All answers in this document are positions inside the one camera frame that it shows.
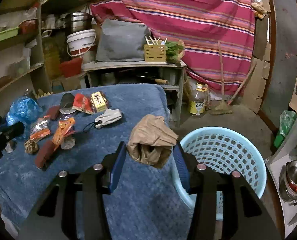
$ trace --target striped cloth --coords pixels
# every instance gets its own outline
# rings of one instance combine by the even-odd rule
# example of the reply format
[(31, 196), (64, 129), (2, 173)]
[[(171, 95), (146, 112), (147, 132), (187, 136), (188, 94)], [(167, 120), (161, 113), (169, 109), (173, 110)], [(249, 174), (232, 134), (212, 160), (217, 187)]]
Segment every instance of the striped cloth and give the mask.
[(145, 23), (155, 37), (185, 43), (183, 61), (193, 78), (220, 91), (218, 43), (225, 93), (234, 93), (250, 69), (254, 43), (251, 0), (108, 0), (91, 5), (99, 22), (119, 19)]

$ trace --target brown paper bag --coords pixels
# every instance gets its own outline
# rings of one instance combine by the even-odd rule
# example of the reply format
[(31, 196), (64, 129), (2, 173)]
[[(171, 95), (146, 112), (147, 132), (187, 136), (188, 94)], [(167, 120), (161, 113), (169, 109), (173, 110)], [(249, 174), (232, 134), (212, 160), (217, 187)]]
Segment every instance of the brown paper bag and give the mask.
[(148, 114), (133, 128), (127, 150), (133, 160), (161, 169), (178, 135), (164, 124), (164, 117)]

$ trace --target metal pot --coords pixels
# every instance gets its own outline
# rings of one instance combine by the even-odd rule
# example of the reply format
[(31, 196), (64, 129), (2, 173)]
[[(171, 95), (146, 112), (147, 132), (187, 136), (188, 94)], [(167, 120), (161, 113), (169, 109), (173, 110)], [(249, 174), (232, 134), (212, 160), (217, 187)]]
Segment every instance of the metal pot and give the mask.
[(279, 180), (280, 196), (285, 202), (293, 202), (293, 205), (297, 205), (297, 192), (290, 188), (290, 185), (286, 178), (286, 172), (286, 166), (283, 165)]
[(297, 186), (297, 161), (286, 164), (286, 175), (290, 183)]
[(66, 15), (65, 26), (69, 34), (89, 30), (92, 28), (93, 16), (84, 12), (75, 12)]

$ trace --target plastic bottle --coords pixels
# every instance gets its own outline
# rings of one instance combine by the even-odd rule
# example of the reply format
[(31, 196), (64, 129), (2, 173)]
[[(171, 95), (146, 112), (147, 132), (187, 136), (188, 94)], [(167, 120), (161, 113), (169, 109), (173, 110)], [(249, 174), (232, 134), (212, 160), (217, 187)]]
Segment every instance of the plastic bottle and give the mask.
[(188, 111), (192, 115), (200, 115), (205, 111), (207, 101), (207, 88), (202, 84), (196, 84), (196, 89), (192, 92)]
[(47, 30), (42, 33), (42, 44), (44, 53), (44, 65), (48, 77), (52, 80), (62, 75), (59, 70), (60, 56), (59, 49), (53, 39), (50, 37), (52, 31)]

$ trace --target red basket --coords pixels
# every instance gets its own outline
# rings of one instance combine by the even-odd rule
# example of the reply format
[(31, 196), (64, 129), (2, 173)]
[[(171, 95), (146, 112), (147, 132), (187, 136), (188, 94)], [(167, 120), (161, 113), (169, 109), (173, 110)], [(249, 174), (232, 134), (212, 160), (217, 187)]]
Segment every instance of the red basket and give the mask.
[(76, 57), (70, 61), (65, 61), (60, 64), (60, 70), (65, 77), (76, 76), (81, 73), (82, 58)]
[(28, 34), (37, 32), (39, 26), (39, 19), (31, 19), (23, 21), (19, 24), (19, 34)]

